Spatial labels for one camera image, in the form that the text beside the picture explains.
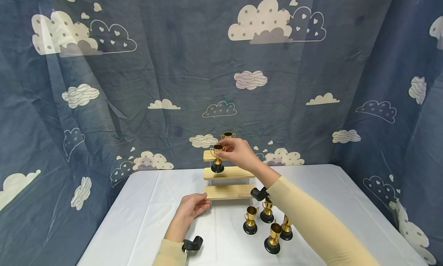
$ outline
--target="blue curtain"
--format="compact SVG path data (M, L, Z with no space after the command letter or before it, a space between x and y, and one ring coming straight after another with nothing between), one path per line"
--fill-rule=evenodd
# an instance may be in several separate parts
M429 264L443 259L437 0L0 13L1 265L75 265L128 176L206 167L227 130L270 165L342 166Z
M332 160L430 265L443 261L442 13L441 0L392 1L343 126L361 141Z

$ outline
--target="white tablecloth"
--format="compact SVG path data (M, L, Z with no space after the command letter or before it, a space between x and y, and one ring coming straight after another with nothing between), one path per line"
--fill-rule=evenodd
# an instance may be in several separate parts
M334 165L280 166L274 169L334 213L384 266L426 266L403 237L346 173ZM257 179L251 179L261 189ZM204 192L202 169L142 171L130 176L91 240L79 266L150 266L184 195ZM294 238L280 240L277 255L265 251L270 224L257 218L258 231L245 234L243 214L249 200L214 201L191 226L187 239L201 236L200 251L188 266L324 265L293 228ZM283 213L273 209L278 223Z

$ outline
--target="wooden shelf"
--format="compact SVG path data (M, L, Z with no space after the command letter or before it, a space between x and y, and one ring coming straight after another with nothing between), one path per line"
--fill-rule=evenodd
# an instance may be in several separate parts
M205 181L217 179L251 179L254 178L254 175L237 166L228 166L225 167L225 170L221 173L214 173L210 168L205 168L203 170L203 178Z
M210 150L206 150L203 152L203 161L205 162L211 162L214 161L215 157L212 155Z
M206 199L220 201L222 199L251 199L251 190L255 184L232 184L205 187Z

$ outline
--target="arm sleeve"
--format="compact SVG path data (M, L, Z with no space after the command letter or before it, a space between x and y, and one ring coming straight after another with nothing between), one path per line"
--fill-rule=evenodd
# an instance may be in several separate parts
M281 176L268 190L327 266L379 266L350 230L317 200Z
M163 239L152 266L185 266L187 255L182 251L182 243Z

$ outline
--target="right hand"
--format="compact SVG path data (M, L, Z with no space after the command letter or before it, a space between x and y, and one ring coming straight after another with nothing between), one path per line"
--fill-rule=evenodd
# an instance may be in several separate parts
M231 161L248 172L254 173L257 167L263 164L246 140L241 138L224 138L218 144L225 146L226 151L217 152L217 156Z

